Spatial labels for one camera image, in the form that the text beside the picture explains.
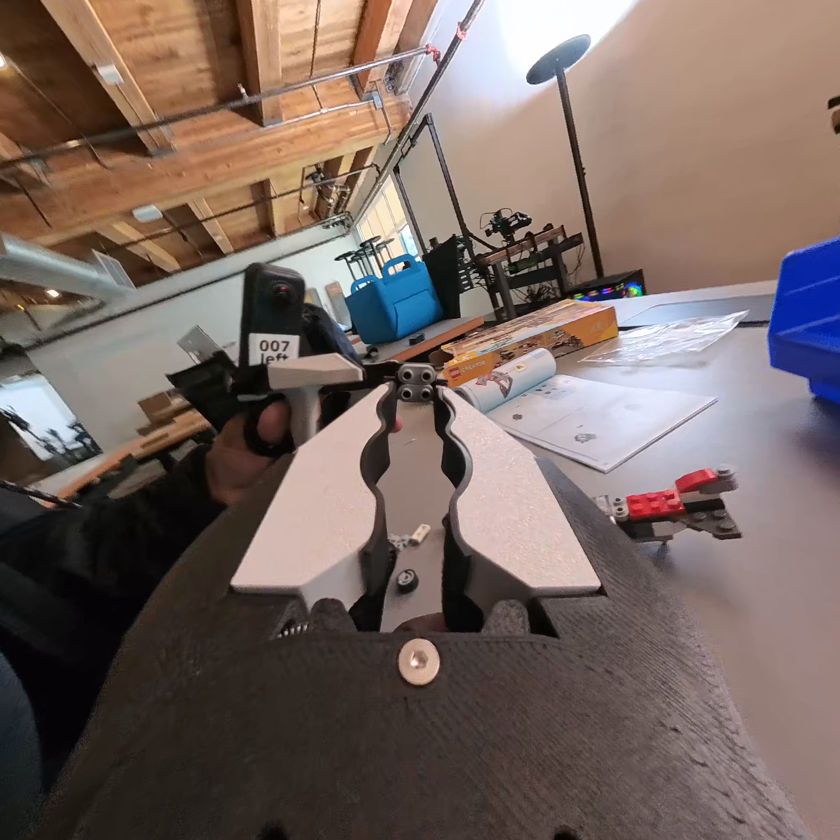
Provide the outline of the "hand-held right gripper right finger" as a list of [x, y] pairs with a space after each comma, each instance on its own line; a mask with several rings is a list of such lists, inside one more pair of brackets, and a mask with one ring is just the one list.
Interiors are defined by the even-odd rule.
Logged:
[[444, 607], [489, 613], [506, 600], [598, 593], [598, 574], [533, 453], [453, 391], [437, 392], [434, 420], [453, 489]]

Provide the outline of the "small grey toy piece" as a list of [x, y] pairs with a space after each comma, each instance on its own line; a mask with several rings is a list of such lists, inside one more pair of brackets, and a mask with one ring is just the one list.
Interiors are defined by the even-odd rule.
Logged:
[[437, 391], [438, 374], [428, 363], [400, 364], [395, 374], [396, 398], [402, 403], [430, 404]]

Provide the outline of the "red white toy brick airplane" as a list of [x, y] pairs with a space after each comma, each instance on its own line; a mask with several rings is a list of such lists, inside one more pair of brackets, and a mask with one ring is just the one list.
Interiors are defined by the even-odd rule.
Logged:
[[664, 490], [623, 497], [593, 497], [596, 507], [635, 543], [667, 543], [684, 531], [705, 532], [717, 540], [742, 538], [724, 495], [738, 488], [729, 467], [698, 469]]

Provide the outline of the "person's left forearm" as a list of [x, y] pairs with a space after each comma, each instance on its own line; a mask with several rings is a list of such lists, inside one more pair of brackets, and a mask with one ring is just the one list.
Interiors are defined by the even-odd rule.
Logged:
[[46, 752], [69, 750], [123, 636], [193, 540], [223, 511], [206, 447], [120, 499], [41, 507], [2, 491], [2, 653]]

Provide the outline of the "wooden top office desk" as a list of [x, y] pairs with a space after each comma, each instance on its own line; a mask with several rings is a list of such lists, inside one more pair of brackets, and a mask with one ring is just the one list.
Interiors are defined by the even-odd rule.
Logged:
[[97, 485], [126, 459], [134, 461], [137, 466], [154, 459], [164, 465], [172, 451], [186, 441], [211, 432], [211, 424], [199, 412], [191, 409], [111, 452], [96, 455], [37, 481], [35, 488], [53, 497], [71, 499], [83, 489]]
[[365, 345], [368, 350], [362, 357], [364, 364], [385, 361], [406, 362], [417, 360], [444, 344], [462, 339], [485, 327], [486, 317], [448, 319], [428, 325], [419, 332], [391, 343]]

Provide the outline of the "grey desk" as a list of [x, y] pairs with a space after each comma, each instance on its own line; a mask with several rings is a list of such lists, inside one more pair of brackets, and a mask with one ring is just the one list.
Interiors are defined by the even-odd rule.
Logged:
[[685, 360], [557, 371], [713, 396], [712, 407], [609, 474], [556, 463], [586, 496], [668, 487], [695, 469], [734, 469], [727, 508], [742, 539], [684, 532], [654, 556], [703, 626], [772, 776], [810, 833], [838, 838], [838, 412], [769, 362], [765, 327], [732, 330]]

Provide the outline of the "black backpack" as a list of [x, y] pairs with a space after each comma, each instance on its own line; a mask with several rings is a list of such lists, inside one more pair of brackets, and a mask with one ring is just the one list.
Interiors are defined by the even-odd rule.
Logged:
[[306, 355], [340, 354], [354, 363], [361, 363], [361, 357], [339, 324], [322, 308], [307, 302], [302, 309], [301, 336]]

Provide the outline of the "grey laptop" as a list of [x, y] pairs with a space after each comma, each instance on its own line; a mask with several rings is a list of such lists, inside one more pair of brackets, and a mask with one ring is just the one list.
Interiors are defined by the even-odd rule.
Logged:
[[178, 339], [176, 344], [195, 364], [209, 361], [219, 352], [225, 353], [235, 364], [238, 362], [238, 341], [218, 344], [197, 325]]

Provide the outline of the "blue felt bag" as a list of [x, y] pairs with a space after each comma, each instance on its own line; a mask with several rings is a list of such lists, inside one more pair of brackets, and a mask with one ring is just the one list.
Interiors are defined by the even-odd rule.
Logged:
[[402, 255], [386, 261], [382, 271], [382, 276], [355, 280], [345, 298], [351, 324], [362, 342], [395, 342], [444, 320], [422, 260]]

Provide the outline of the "white instruction booklet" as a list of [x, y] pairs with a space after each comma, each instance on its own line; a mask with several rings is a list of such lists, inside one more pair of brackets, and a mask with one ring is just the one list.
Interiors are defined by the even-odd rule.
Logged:
[[546, 349], [526, 353], [455, 391], [511, 436], [603, 474], [717, 401], [557, 374], [556, 360]]

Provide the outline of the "orange toy brick cardboard box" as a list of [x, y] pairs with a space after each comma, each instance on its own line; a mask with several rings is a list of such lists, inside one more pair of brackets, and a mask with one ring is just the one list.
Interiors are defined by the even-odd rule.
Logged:
[[617, 334], [613, 307], [565, 300], [445, 343], [429, 359], [448, 384], [457, 386], [537, 349], [559, 358], [614, 339]]

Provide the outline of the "computer with coloured lights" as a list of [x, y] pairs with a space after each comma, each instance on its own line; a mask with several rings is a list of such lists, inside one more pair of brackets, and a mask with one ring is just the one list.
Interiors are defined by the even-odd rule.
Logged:
[[641, 269], [633, 269], [580, 284], [570, 289], [566, 297], [577, 301], [599, 302], [646, 295], [644, 273]]

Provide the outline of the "blue plastic bin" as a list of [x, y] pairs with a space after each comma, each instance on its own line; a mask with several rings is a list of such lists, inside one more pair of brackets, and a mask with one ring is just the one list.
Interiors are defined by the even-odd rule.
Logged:
[[770, 365], [839, 404], [839, 237], [790, 252], [780, 265], [768, 330]]

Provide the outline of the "person's legs in jeans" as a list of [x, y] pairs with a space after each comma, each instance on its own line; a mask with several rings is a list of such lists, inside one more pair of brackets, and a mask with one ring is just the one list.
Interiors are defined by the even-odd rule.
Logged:
[[1, 838], [27, 838], [43, 806], [35, 716], [22, 683], [1, 657]]

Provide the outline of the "silver ventilation duct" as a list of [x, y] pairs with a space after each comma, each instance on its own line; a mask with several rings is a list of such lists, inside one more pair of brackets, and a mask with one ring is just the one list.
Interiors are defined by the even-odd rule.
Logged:
[[126, 270], [113, 257], [92, 251], [87, 259], [77, 259], [6, 233], [1, 233], [1, 278], [100, 301], [116, 300], [136, 291]]

